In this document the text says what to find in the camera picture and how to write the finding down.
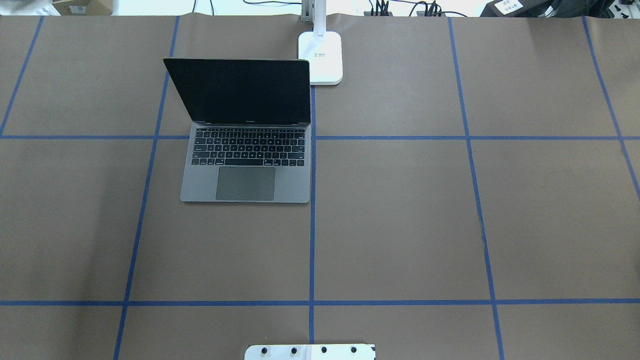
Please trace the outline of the white desk lamp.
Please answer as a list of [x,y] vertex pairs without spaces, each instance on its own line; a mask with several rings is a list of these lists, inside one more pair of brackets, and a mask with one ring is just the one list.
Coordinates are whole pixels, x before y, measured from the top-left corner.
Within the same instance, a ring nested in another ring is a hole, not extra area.
[[315,0],[311,30],[298,36],[298,59],[309,64],[311,85],[338,85],[343,80],[343,47],[338,32],[327,27],[326,0]]

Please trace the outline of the aluminium frame post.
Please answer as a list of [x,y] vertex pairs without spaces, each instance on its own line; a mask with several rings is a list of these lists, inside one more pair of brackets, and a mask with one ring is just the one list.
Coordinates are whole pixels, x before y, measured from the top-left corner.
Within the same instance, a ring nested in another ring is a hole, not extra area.
[[314,23],[314,2],[315,0],[301,0],[301,22],[304,24]]

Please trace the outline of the grey laptop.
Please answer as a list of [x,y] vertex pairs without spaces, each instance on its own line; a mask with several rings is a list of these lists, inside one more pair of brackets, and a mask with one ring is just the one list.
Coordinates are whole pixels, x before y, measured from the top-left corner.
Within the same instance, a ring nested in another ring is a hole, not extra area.
[[167,57],[163,64],[192,122],[181,201],[310,201],[307,60]]

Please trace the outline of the brown paper table cover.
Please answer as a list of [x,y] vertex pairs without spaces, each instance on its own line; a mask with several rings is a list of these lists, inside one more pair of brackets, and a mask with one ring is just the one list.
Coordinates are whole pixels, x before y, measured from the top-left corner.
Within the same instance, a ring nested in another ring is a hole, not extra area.
[[186,203],[164,57],[276,16],[1,18],[1,358],[639,358],[639,21],[333,14],[311,200]]

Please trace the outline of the brown cardboard box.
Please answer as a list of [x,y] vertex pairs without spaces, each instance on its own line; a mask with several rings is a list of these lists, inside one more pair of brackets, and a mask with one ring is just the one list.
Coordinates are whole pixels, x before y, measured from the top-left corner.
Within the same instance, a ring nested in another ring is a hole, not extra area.
[[111,16],[114,0],[53,0],[61,16]]

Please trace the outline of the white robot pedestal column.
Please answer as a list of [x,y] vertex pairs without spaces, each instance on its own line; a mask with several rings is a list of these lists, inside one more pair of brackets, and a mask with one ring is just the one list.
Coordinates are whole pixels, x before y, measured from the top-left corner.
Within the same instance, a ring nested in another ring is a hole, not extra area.
[[374,344],[263,344],[251,345],[245,360],[375,360]]

